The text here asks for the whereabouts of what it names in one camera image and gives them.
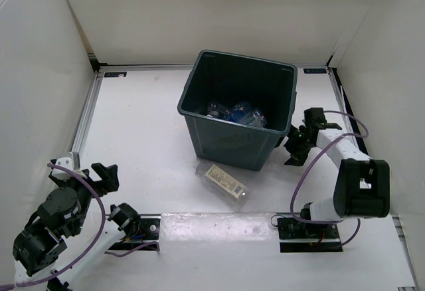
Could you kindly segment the clear crushed plastic bottle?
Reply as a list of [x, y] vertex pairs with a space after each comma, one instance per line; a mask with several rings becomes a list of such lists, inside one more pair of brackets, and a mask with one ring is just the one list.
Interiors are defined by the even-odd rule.
[[285, 142], [286, 140], [284, 140], [278, 147], [272, 150], [267, 162], [264, 165], [265, 172], [279, 175], [287, 169], [285, 162], [289, 160], [290, 155], [284, 147]]

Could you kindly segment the large clear labelled bottle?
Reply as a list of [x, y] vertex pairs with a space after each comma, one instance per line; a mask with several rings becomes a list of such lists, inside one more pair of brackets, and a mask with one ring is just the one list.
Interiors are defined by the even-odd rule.
[[201, 184], [226, 202], [233, 209], [241, 209], [250, 197], [250, 190], [218, 165], [200, 162], [195, 168], [195, 175]]

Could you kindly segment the blue label plastic bottle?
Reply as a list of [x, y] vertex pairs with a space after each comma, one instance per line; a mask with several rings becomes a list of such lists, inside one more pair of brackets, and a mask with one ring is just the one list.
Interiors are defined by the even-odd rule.
[[264, 128], [267, 119], [259, 108], [253, 108], [248, 102], [240, 102], [231, 110], [232, 121], [246, 126]]

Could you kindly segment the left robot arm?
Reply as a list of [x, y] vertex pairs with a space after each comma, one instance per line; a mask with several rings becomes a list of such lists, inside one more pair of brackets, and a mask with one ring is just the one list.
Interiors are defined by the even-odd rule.
[[[73, 280], [108, 254], [113, 244], [140, 232], [140, 216], [135, 209], [122, 203], [112, 205], [107, 213], [102, 202], [103, 196], [119, 188], [116, 165], [92, 164], [97, 180], [68, 157], [54, 159], [47, 165], [51, 170], [48, 177], [56, 189], [47, 195], [14, 240], [12, 290], [70, 290]], [[100, 208], [98, 231], [72, 261], [58, 266], [56, 262], [67, 248], [66, 240], [82, 232], [92, 201]]]

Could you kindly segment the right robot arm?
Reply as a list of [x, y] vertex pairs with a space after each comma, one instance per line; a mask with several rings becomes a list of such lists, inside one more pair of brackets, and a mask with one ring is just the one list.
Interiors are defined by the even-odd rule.
[[[348, 218], [385, 218], [390, 211], [389, 164], [358, 149], [349, 141], [356, 134], [345, 133], [338, 124], [329, 123], [326, 113], [323, 108], [305, 110], [303, 124], [290, 128], [284, 145], [290, 154], [285, 164], [296, 167], [306, 162], [311, 149], [321, 150], [306, 167], [290, 201], [290, 215], [298, 221], [299, 232], [308, 238], [316, 236], [323, 225], [334, 225]], [[333, 195], [308, 203], [296, 213], [294, 205], [299, 190], [323, 155], [338, 168]]]

